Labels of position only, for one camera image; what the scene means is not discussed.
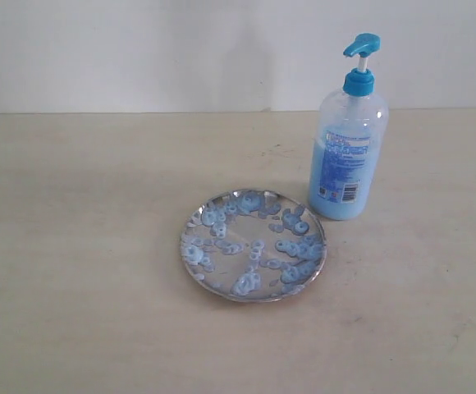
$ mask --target beige table surface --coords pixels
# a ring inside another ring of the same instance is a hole
[[[237,305],[183,268],[211,195],[305,201],[316,121],[0,116],[0,393],[476,394],[476,110],[392,112],[298,296]]]

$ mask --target pump nozzle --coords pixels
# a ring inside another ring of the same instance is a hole
[[[375,34],[363,33],[344,50],[344,56],[360,55],[359,66],[346,76],[344,91],[352,96],[365,96],[373,92],[374,77],[368,70],[368,56],[380,49],[380,38]]]
[[[356,36],[355,41],[344,50],[344,56],[360,55],[358,71],[366,72],[368,56],[380,49],[380,38],[371,33],[362,33]]]

